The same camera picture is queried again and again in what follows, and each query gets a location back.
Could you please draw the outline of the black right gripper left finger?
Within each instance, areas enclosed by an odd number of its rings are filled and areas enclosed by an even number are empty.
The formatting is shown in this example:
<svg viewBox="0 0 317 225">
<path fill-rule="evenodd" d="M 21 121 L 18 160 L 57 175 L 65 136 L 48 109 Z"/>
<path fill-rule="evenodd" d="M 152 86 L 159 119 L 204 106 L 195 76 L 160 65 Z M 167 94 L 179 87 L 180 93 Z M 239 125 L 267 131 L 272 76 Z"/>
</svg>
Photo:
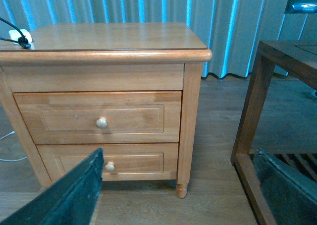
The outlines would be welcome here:
<svg viewBox="0 0 317 225">
<path fill-rule="evenodd" d="M 103 149 L 71 169 L 2 225 L 88 225 L 102 187 Z"/>
</svg>

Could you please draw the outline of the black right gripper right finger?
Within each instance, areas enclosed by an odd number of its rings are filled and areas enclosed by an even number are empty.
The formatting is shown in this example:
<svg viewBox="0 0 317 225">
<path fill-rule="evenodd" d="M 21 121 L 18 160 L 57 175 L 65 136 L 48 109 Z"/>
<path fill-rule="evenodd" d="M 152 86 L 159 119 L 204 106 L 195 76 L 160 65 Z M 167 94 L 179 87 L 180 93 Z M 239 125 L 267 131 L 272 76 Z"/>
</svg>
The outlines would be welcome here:
<svg viewBox="0 0 317 225">
<path fill-rule="evenodd" d="M 317 183 L 271 153 L 257 149 L 253 165 L 278 225 L 317 223 Z"/>
</svg>

